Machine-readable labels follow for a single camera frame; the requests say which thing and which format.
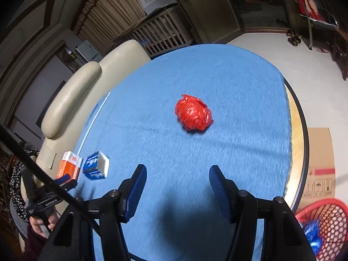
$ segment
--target white floor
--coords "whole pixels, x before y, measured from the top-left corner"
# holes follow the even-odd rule
[[[336,198],[348,204],[348,80],[330,53],[291,46],[285,34],[248,33],[228,44],[252,51],[275,65],[299,99],[308,127],[330,129],[336,167]]]

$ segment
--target red plastic bag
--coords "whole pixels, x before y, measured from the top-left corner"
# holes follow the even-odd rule
[[[201,99],[183,94],[175,105],[175,114],[186,130],[203,131],[213,122],[212,112]]]

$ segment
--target blue and white box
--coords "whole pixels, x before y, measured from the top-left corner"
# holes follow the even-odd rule
[[[102,152],[89,155],[84,163],[82,172],[91,180],[105,179],[109,170],[110,160]]]

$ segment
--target round table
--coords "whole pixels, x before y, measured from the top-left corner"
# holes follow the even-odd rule
[[[212,110],[214,123],[206,131],[182,128],[174,114],[181,94],[201,98]],[[142,198],[123,226],[129,251],[151,261],[223,260],[234,225],[216,205],[211,165],[255,197],[285,195],[295,210],[307,176],[306,136],[299,102],[272,64],[230,45],[182,48],[139,68],[97,104],[75,152],[85,138],[81,156],[100,150],[110,158],[109,173],[99,181],[80,174],[73,194],[99,198],[144,164]],[[96,240],[95,253],[102,260]]]

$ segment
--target maroon sleeve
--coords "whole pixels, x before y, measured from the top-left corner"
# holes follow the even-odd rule
[[[37,261],[47,239],[34,232],[31,225],[28,226],[28,238],[25,241],[25,250],[21,261]]]

